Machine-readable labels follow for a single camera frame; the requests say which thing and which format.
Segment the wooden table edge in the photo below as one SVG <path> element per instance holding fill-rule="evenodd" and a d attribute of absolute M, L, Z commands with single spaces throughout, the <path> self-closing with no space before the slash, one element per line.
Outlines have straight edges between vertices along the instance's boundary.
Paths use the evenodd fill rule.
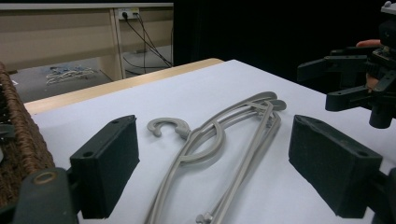
<path fill-rule="evenodd" d="M 180 66 L 163 69 L 161 71 L 152 72 L 139 77 L 129 77 L 123 80 L 113 81 L 107 84 L 98 85 L 79 91 L 71 91 L 65 94 L 29 102 L 24 104 L 24 106 L 31 115 L 38 114 L 65 105 L 71 105 L 81 101 L 89 100 L 94 97 L 109 94 L 114 91 L 121 91 L 134 86 L 150 83 L 152 81 L 161 80 L 168 77 L 174 77 L 218 63 L 223 63 L 223 61 L 220 59 L 211 58 L 201 60 L 195 63 L 187 63 Z"/>

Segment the electrical outlet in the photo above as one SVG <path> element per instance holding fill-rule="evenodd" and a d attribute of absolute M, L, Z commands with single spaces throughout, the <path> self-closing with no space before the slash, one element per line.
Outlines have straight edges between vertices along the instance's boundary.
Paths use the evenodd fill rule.
<path fill-rule="evenodd" d="M 119 20 L 125 20 L 122 16 L 122 13 L 126 12 L 128 15 L 128 20 L 137 19 L 137 14 L 139 14 L 138 7 L 122 7 L 119 8 Z"/>

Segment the curved hook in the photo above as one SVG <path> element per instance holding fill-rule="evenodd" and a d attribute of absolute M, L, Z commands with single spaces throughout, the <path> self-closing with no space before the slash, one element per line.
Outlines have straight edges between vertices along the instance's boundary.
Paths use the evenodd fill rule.
<path fill-rule="evenodd" d="M 148 130 L 154 133 L 155 136 L 160 137 L 162 134 L 161 127 L 165 123 L 175 124 L 176 125 L 175 133 L 178 133 L 180 137 L 182 137 L 183 139 L 187 139 L 187 137 L 191 132 L 189 124 L 186 121 L 182 119 L 174 119 L 174 118 L 153 119 L 148 123 Z"/>

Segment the black curtain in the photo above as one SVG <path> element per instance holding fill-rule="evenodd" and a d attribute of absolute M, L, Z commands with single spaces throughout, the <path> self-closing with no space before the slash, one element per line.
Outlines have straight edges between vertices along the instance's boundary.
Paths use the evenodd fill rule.
<path fill-rule="evenodd" d="M 378 26 L 387 18 L 380 11 L 384 3 L 176 0 L 175 65 L 236 59 L 296 82 L 299 64 L 379 38 Z M 321 77 L 302 84 L 326 92 L 338 88 L 338 79 Z"/>

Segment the white tabletop surface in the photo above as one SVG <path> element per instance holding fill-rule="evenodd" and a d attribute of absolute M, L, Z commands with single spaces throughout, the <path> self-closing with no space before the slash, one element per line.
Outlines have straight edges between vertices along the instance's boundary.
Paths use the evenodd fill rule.
<path fill-rule="evenodd" d="M 184 119 L 195 129 L 220 110 L 262 91 L 273 91 L 286 102 L 279 112 L 280 129 L 257 168 L 240 187 L 228 210 L 227 224 L 371 223 L 337 217 L 315 189 L 289 163 L 289 143 L 294 115 L 304 115 L 332 125 L 384 157 L 381 171 L 396 165 L 396 126 L 379 130 L 369 125 L 370 111 L 355 108 L 325 110 L 326 96 L 235 60 L 180 76 L 116 91 L 81 103 L 33 115 L 58 167 L 68 169 L 69 157 L 108 122 L 135 115 L 140 162 L 119 203 L 107 219 L 82 219 L 80 223 L 143 224 L 151 200 L 173 158 L 185 140 L 162 128 L 155 137 L 146 125 L 152 119 Z M 257 120 L 248 119 L 226 129 L 227 140 L 216 162 L 181 167 L 162 212 L 164 224 L 195 223 L 210 211 L 228 187 L 248 147 Z"/>

